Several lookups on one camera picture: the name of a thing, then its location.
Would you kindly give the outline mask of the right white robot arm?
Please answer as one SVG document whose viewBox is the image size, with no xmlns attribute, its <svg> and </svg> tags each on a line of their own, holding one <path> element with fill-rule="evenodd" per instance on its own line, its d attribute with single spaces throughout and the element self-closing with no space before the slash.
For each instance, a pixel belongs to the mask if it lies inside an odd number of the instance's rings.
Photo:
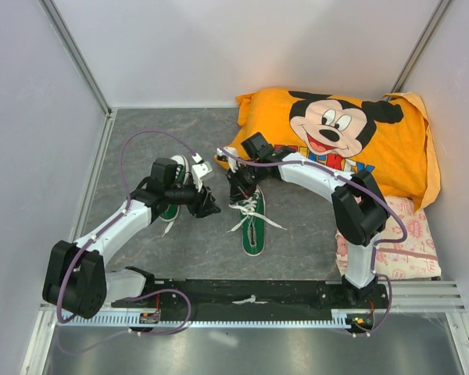
<svg viewBox="0 0 469 375">
<path fill-rule="evenodd" d="M 347 242 L 342 297 L 347 305 L 361 307 L 377 283 L 372 271 L 374 243 L 389 218 L 385 199 L 372 174 L 366 170 L 334 170 L 294 148 L 275 148 L 260 132 L 243 141 L 242 147 L 247 160 L 241 159 L 235 148 L 217 149 L 217 158 L 229 165 L 231 201 L 238 203 L 249 198 L 267 178 L 298 185 L 327 199 L 333 206 L 336 227 Z"/>
</svg>

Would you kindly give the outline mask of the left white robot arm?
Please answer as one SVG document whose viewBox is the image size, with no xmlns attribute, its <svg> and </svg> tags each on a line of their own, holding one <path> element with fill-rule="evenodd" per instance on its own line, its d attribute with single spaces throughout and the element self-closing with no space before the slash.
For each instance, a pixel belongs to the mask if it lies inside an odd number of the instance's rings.
<svg viewBox="0 0 469 375">
<path fill-rule="evenodd" d="M 209 162 L 194 157 L 192 166 L 179 159 L 158 158 L 121 207 L 93 231 L 74 242 L 57 242 L 50 254 L 42 298 L 60 313 L 91 319 L 105 305 L 129 298 L 150 306 L 155 287 L 150 273 L 135 267 L 109 272 L 112 257 L 139 231 L 150 226 L 170 205 L 184 205 L 197 219 L 220 212 L 204 180 Z"/>
</svg>

